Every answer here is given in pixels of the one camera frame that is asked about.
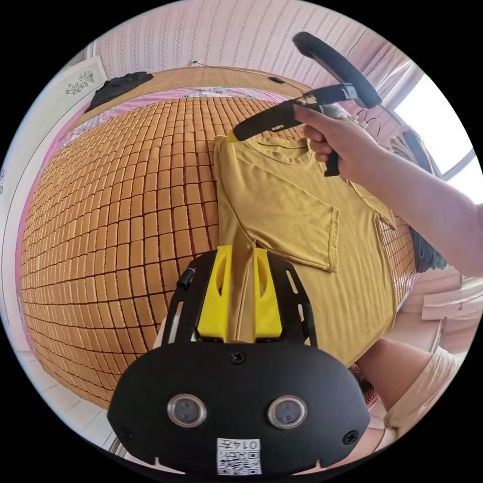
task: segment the pink wall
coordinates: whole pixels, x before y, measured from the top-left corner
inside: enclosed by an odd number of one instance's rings
[[[389,65],[394,57],[394,47],[375,32],[298,0],[175,2],[108,32],[95,42],[94,54],[101,56],[108,77],[187,67],[194,59],[272,72],[313,87],[334,83],[294,47],[291,38],[300,31],[313,33],[347,56],[373,84],[380,77],[379,72],[371,77],[374,63]],[[396,51],[396,60],[404,57]]]

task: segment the hand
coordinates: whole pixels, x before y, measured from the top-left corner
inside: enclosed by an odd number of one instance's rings
[[[297,105],[294,114],[297,121],[305,124],[303,133],[318,161],[326,163],[332,150],[339,154],[339,171],[345,179],[357,182],[363,162],[383,150],[368,132],[349,119],[332,119]]]

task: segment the screw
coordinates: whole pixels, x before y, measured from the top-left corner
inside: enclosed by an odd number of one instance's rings
[[[126,441],[132,441],[134,439],[132,433],[126,428],[121,428],[119,430],[119,436]]]
[[[354,443],[359,436],[357,431],[349,431],[343,438],[342,442],[346,445]]]
[[[245,358],[245,354],[240,351],[236,351],[230,354],[230,361],[233,364],[243,364],[245,362]]]

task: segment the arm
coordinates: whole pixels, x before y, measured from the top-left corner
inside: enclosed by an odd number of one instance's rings
[[[357,183],[404,219],[460,273],[483,276],[483,205],[475,205],[411,162],[378,151],[373,159],[359,163]]]
[[[403,218],[459,272],[483,276],[483,205],[385,151],[358,124],[297,107],[295,118],[316,159],[339,154],[341,176],[363,186]]]

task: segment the person's leg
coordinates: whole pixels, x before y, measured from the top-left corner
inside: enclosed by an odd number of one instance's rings
[[[389,411],[428,365],[432,354],[403,342],[379,339],[358,361]]]

